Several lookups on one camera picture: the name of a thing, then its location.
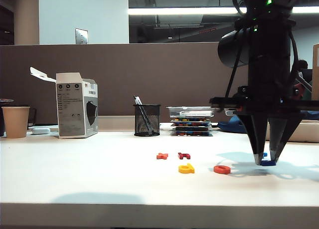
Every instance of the ceiling light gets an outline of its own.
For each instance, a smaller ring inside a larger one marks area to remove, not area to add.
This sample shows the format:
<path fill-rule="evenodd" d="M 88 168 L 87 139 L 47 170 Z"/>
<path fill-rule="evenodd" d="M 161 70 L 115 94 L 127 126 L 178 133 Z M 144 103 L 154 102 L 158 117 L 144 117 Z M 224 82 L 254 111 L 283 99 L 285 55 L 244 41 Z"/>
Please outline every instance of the ceiling light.
<path fill-rule="evenodd" d="M 195 14 L 237 14 L 234 7 L 198 8 L 129 8 L 129 15 L 195 15 Z M 319 6 L 294 7 L 293 13 L 319 13 Z"/>
<path fill-rule="evenodd" d="M 234 7 L 129 8 L 129 15 L 236 14 Z"/>
<path fill-rule="evenodd" d="M 318 6 L 294 7 L 293 13 L 319 13 Z"/>

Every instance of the white wall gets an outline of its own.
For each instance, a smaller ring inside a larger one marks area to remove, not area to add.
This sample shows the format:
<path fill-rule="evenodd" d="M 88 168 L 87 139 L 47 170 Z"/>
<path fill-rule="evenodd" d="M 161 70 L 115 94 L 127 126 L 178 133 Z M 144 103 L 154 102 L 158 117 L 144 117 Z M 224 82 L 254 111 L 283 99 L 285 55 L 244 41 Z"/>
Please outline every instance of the white wall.
<path fill-rule="evenodd" d="M 308 62 L 308 68 L 313 68 L 313 50 L 314 44 L 319 43 L 319 26 L 299 29 L 293 32 L 298 47 L 299 59 Z"/>
<path fill-rule="evenodd" d="M 128 0 L 39 0 L 40 44 L 75 44 L 75 28 L 92 43 L 129 43 Z"/>

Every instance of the red ring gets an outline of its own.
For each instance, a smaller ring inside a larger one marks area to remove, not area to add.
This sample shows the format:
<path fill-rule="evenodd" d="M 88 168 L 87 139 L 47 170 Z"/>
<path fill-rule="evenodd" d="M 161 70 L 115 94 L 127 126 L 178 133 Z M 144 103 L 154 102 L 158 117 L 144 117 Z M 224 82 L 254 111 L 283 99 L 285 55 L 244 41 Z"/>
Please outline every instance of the red ring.
<path fill-rule="evenodd" d="M 230 174 L 230 167 L 218 165 L 214 167 L 214 172 L 220 174 Z"/>

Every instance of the box flap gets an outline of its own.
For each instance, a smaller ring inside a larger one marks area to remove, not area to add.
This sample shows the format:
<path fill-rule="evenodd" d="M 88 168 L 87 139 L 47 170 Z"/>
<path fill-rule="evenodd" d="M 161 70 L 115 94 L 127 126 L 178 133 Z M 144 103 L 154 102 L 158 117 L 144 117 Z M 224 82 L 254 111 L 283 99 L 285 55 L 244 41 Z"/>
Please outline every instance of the box flap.
<path fill-rule="evenodd" d="M 33 68 L 33 67 L 30 67 L 30 74 L 34 77 L 37 77 L 41 80 L 44 80 L 44 81 L 49 81 L 49 82 L 56 82 L 55 79 L 53 78 L 49 78 L 48 75 L 46 75 L 45 73 Z"/>

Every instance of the robotic arm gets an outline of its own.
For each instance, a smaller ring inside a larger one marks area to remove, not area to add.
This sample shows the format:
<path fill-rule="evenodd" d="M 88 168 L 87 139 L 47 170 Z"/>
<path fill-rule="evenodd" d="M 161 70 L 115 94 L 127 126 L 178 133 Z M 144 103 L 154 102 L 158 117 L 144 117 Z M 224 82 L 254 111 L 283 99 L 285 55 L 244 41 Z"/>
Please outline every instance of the robotic arm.
<path fill-rule="evenodd" d="M 214 108 L 235 108 L 252 146 L 255 163 L 274 166 L 303 118 L 301 110 L 319 110 L 319 101 L 292 100 L 293 83 L 298 76 L 299 58 L 290 20 L 297 0 L 244 0 L 243 14 L 235 31 L 222 37 L 218 45 L 221 61 L 233 68 L 224 98 L 210 99 Z M 294 63 L 290 71 L 290 48 Z M 229 97 L 238 66 L 248 65 L 248 85 Z M 263 161 L 267 123 L 270 124 L 270 161 Z"/>

